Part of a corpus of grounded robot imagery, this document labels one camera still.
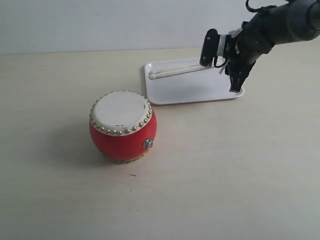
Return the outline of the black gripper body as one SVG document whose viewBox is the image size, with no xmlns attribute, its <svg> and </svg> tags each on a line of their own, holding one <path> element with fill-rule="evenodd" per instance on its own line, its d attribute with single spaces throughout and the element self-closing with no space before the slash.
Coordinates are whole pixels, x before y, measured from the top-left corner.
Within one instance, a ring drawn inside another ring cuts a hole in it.
<svg viewBox="0 0 320 240">
<path fill-rule="evenodd" d="M 229 70 L 231 68 L 240 68 L 243 72 L 250 73 L 255 65 L 257 53 L 249 48 L 240 38 L 240 32 L 230 32 L 230 38 L 226 43 L 225 56 L 227 57 L 227 64 L 224 70 L 226 75 L 232 75 L 237 70 Z"/>
</svg>

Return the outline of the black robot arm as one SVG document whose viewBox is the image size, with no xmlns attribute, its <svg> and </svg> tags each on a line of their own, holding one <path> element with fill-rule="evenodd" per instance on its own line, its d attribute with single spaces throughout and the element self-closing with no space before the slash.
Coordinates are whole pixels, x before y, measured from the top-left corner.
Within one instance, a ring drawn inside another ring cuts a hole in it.
<svg viewBox="0 0 320 240">
<path fill-rule="evenodd" d="M 286 4 L 247 10 L 255 15 L 243 22 L 239 32 L 226 45 L 225 74 L 230 92 L 238 93 L 258 58 L 276 45 L 311 41 L 320 35 L 320 2 L 289 0 Z"/>
</svg>

